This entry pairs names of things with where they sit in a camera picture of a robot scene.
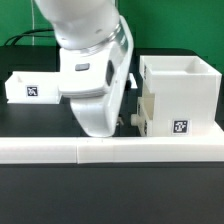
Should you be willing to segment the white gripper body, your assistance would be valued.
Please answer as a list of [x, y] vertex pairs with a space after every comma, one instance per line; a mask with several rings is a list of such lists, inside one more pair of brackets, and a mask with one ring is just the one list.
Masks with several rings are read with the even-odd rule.
[[118, 67], [112, 88], [106, 95], [70, 100], [71, 110], [88, 136], [110, 137], [115, 133], [129, 68], [129, 65]]

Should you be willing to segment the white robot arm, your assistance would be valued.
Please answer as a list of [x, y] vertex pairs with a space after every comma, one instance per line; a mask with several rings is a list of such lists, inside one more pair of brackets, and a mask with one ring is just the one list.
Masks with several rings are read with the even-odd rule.
[[35, 0], [60, 45], [58, 89], [84, 132], [115, 133], [134, 48], [111, 0]]

